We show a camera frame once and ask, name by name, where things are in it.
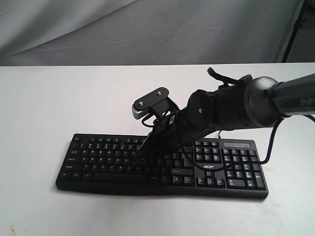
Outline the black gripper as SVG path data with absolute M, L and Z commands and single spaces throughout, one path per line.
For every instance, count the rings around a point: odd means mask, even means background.
M 131 156 L 138 163 L 144 163 L 158 155 L 176 152 L 179 147 L 179 117 L 182 111 L 165 111 L 161 120 L 156 122 L 150 137 L 147 137 L 140 148 Z

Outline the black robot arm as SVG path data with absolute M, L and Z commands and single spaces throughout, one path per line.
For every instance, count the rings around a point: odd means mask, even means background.
M 183 109 L 164 87 L 135 100 L 132 113 L 136 119 L 155 118 L 151 132 L 133 156 L 135 161 L 174 153 L 219 130 L 272 127 L 290 116 L 315 113 L 314 74 L 287 82 L 251 75 L 235 80 L 215 72 L 211 76 L 222 85 L 216 91 L 196 90 Z

